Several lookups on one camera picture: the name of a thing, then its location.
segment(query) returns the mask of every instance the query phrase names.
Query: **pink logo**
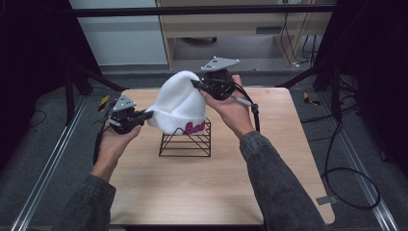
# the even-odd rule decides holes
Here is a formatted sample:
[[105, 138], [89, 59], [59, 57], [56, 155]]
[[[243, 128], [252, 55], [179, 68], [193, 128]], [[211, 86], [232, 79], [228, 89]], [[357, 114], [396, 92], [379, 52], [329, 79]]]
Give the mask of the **pink logo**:
[[204, 129], [205, 129], [205, 120], [201, 124], [195, 125], [195, 127], [192, 126], [192, 122], [188, 122], [186, 124], [186, 128], [184, 129], [183, 135], [186, 135], [186, 134], [190, 135], [193, 133], [201, 132]]

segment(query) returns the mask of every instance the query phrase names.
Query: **white fabric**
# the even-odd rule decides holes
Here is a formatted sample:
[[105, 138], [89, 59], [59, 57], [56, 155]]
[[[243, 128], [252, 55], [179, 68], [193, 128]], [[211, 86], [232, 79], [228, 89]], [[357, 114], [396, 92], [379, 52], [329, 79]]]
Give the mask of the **white fabric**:
[[[187, 134], [202, 134], [205, 129], [206, 103], [198, 89], [192, 86], [191, 80], [199, 80], [194, 73], [184, 70], [171, 76], [160, 89], [155, 103], [146, 111], [153, 111], [147, 120], [150, 126], [173, 134], [177, 128]], [[177, 130], [176, 135], [183, 135]]]

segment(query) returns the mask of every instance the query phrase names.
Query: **black horizontal bar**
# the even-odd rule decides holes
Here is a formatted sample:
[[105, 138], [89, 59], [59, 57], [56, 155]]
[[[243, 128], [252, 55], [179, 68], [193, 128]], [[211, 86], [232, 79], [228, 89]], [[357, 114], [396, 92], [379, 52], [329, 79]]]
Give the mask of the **black horizontal bar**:
[[118, 8], [118, 9], [80, 9], [72, 11], [53, 11], [52, 14], [76, 17], [106, 16], [147, 16], [181, 14], [228, 14], [228, 13], [324, 13], [352, 5], [308, 4], [308, 5], [241, 5], [241, 6], [200, 6], [200, 7], [158, 7], [158, 8]]

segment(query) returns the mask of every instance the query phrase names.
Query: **sweater sleeve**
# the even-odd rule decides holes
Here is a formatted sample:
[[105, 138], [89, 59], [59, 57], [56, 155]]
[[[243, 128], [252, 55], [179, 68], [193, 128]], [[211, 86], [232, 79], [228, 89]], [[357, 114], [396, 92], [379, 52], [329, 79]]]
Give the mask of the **sweater sleeve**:
[[90, 175], [66, 204], [53, 230], [108, 230], [116, 188]]
[[266, 137], [248, 133], [240, 150], [270, 230], [328, 230], [312, 199]]

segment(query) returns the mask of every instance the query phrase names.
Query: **white wall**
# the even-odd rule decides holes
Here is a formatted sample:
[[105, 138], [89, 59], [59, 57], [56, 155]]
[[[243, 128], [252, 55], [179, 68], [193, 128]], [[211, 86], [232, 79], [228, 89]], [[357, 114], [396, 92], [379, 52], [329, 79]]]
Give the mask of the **white wall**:
[[[156, 7], [154, 0], [70, 0], [73, 9]], [[98, 64], [167, 64], [158, 16], [78, 18]]]

